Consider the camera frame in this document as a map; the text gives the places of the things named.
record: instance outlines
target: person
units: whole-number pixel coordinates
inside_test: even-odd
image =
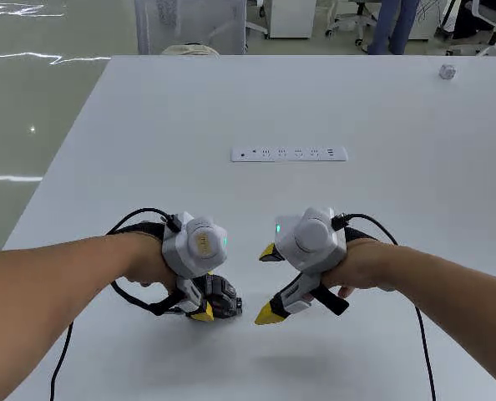
[[[415,22],[418,3],[419,0],[382,0],[382,7],[378,14],[372,42],[363,50],[371,55],[387,54],[387,39],[389,38],[398,6],[400,6],[397,23],[389,40],[388,51],[391,54],[404,54],[409,34]]]
[[[0,251],[0,400],[38,364],[64,329],[110,282],[175,275],[159,240],[130,232],[21,251]],[[348,244],[327,287],[381,287],[405,295],[496,378],[496,277],[372,239]]]

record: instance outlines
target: desk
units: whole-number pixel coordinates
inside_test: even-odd
[[[111,60],[6,248],[101,235],[141,206],[211,215],[229,231],[217,272],[245,314],[156,318],[107,288],[75,321],[57,400],[429,400],[417,319],[396,293],[358,292],[340,318],[315,305],[280,325],[253,320],[295,276],[257,261],[274,217],[311,205],[374,215],[403,244],[496,274],[496,58],[450,58],[452,81],[438,77],[446,61]],[[313,143],[344,145],[350,161],[229,162],[233,145]],[[426,329],[439,398],[496,400],[488,374]],[[61,347],[9,399],[47,399]]]

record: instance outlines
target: black cable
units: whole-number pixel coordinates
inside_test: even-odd
[[[177,219],[177,217],[169,215],[168,213],[163,212],[161,209],[156,209],[154,207],[143,207],[141,209],[137,209],[136,211],[132,211],[131,213],[126,215],[122,220],[120,220],[118,223],[116,223],[116,225],[107,232],[107,235],[113,234],[116,230],[118,230],[131,217],[137,216],[140,213],[145,213],[147,211],[162,215],[165,219],[166,225],[172,231],[174,231],[174,232],[180,231],[181,223]],[[147,303],[142,302],[139,299],[130,296],[127,292],[122,290],[122,288],[120,288],[116,284],[116,282],[112,282],[111,286],[121,297],[123,297],[127,301],[133,303],[134,305],[140,306],[146,310],[149,310],[149,305]],[[70,344],[70,339],[72,337],[72,330],[73,330],[73,322],[71,322],[70,325],[68,326],[68,331],[66,332],[66,339],[64,340],[63,351],[61,352],[61,356],[58,357],[57,367],[53,371],[53,375],[51,377],[49,401],[55,400],[55,381],[57,380],[58,371],[61,369],[61,366],[63,366],[64,357],[66,357],[66,352],[68,351],[68,345]]]
[[[398,242],[397,240],[395,240],[395,237],[392,236],[391,233],[384,226],[382,226],[382,223],[380,223],[373,217],[370,217],[368,215],[363,215],[361,213],[352,213],[349,215],[342,214],[339,216],[335,216],[332,219],[332,227],[336,231],[340,230],[341,228],[348,226],[348,222],[354,218],[370,221],[372,224],[376,225],[376,227],[378,227],[380,230],[383,231],[383,233],[391,240],[393,245],[398,245]],[[418,326],[421,330],[421,339],[423,340],[424,360],[426,361],[426,369],[428,370],[428,381],[430,382],[430,392],[432,393],[432,401],[436,401],[437,398],[435,395],[435,385],[433,383],[432,364],[430,363],[430,354],[428,353],[428,343],[426,341],[426,332],[424,331],[423,315],[421,314],[421,310],[418,307],[415,307],[415,312],[417,313]]]
[[[71,322],[68,326],[68,331],[66,332],[66,340],[64,340],[63,351],[61,352],[61,356],[58,357],[57,367],[53,371],[53,375],[51,377],[49,401],[55,400],[55,380],[57,380],[58,371],[61,370],[61,366],[63,366],[64,357],[66,356],[68,345],[70,344],[70,338],[72,337],[72,330],[73,322]]]

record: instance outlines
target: power outlet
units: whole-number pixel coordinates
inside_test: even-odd
[[[240,146],[231,149],[233,162],[347,161],[342,146]]]

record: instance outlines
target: jeans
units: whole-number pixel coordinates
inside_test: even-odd
[[[382,0],[382,7],[374,30],[374,39],[367,48],[369,54],[385,54],[387,52],[387,38],[389,38],[389,31],[398,5],[400,5],[400,14],[389,41],[389,51],[393,54],[404,54],[407,39],[417,14],[418,2],[419,0]]]

